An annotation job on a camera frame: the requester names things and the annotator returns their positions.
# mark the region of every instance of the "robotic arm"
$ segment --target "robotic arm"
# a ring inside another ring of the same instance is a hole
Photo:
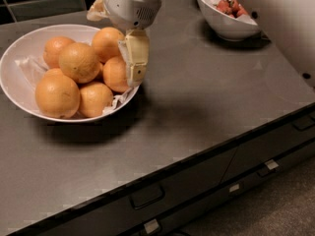
[[[244,5],[261,30],[279,48],[305,82],[314,88],[315,6],[313,0],[238,1]],[[134,34],[134,40],[142,39],[137,44],[129,44],[129,46],[147,50],[146,55],[149,54],[149,40],[144,29],[153,23],[160,5],[161,0],[103,0],[107,17],[117,28],[127,30],[126,39],[130,34]],[[142,57],[138,63],[146,66],[147,61],[148,56]],[[137,69],[134,72],[127,69],[127,73],[129,78],[132,73],[141,75],[138,79],[130,79],[130,85],[140,84],[145,75],[137,72]]]

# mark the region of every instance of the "white paper liner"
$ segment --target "white paper liner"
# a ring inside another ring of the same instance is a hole
[[[34,57],[34,56],[28,56],[21,58],[19,60],[15,60],[17,66],[21,69],[23,75],[25,76],[25,79],[32,87],[33,91],[35,91],[37,83],[40,81],[40,79],[43,77],[45,72],[48,70],[47,65],[43,61],[41,57]],[[127,98],[128,94],[130,92],[133,92],[135,88],[129,88],[127,91],[125,91],[122,94],[116,94],[114,95],[114,99],[112,102],[112,106],[105,107],[102,111],[103,115],[109,115],[114,110],[119,107],[121,104],[123,104]],[[78,119],[78,114],[74,116],[71,119]]]

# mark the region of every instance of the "drawer handle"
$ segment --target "drawer handle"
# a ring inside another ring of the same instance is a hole
[[[129,200],[130,200],[132,208],[133,209],[141,209],[141,208],[148,207],[149,205],[154,204],[154,203],[162,200],[165,197],[165,190],[163,189],[163,187],[161,185],[159,185],[158,187],[159,187],[159,190],[160,190],[160,194],[156,198],[154,198],[154,199],[152,199],[150,201],[147,201],[147,202],[145,202],[145,203],[143,203],[143,204],[141,204],[139,206],[135,204],[134,200],[130,196]]]

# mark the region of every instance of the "kitchen counter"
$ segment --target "kitchen counter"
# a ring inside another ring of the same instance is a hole
[[[86,12],[3,25],[0,55],[23,34],[58,24],[110,26],[88,22]],[[101,121],[47,122],[0,90],[0,235],[150,179],[315,101],[271,42],[219,39],[196,0],[163,0],[148,35],[144,83]]]

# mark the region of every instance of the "white bowl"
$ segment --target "white bowl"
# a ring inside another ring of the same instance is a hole
[[[84,118],[80,115],[75,115],[71,119],[55,119],[46,117],[40,113],[36,105],[34,99],[34,87],[30,84],[30,80],[26,79],[21,67],[16,64],[16,60],[21,60],[25,57],[41,57],[46,40],[52,36],[65,35],[78,42],[91,43],[94,34],[98,30],[98,28],[81,25],[57,25],[37,29],[20,37],[5,51],[1,58],[0,85],[2,90],[9,99],[11,99],[11,101],[21,109],[25,110],[29,114],[50,121],[66,123],[91,122],[118,111],[133,98],[139,87],[133,88],[129,91],[123,103],[118,103],[115,109],[95,118]]]
[[[197,0],[200,10],[209,26],[223,39],[243,40],[260,32],[257,24],[249,16],[234,19],[216,9],[220,0]]]

